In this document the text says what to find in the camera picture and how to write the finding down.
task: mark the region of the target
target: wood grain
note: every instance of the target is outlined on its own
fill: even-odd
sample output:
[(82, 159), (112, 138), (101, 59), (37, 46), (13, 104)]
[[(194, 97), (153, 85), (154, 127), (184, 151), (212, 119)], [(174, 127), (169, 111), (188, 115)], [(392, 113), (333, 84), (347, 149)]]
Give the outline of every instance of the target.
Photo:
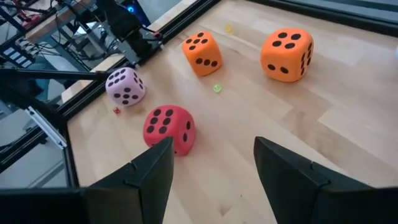
[[(154, 27), (190, 3), (181, 2)], [(315, 39), (307, 76), (296, 83), (267, 78), (259, 64), (262, 43), (281, 27), (306, 29)], [(201, 30), (217, 40), (224, 65), (198, 78), (181, 44)], [(139, 104), (116, 116), (103, 95), (69, 121), (80, 182), (89, 185), (145, 151), (148, 112), (176, 104), (191, 112), (198, 134), (191, 153), (175, 160), (164, 223), (275, 223), (254, 165), (255, 136), (367, 184), (397, 185), (397, 41), (252, 2), (222, 1), (139, 69), (147, 85)], [(114, 63), (106, 60), (100, 69)], [(221, 93), (213, 92), (214, 84)]]

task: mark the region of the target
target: pink die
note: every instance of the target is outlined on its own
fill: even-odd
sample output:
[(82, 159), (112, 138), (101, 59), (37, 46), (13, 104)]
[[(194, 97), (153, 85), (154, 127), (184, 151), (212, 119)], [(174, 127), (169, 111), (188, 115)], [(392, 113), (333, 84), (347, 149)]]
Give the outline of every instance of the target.
[(145, 95), (145, 86), (137, 72), (129, 67), (119, 68), (106, 80), (106, 93), (119, 105), (131, 106)]

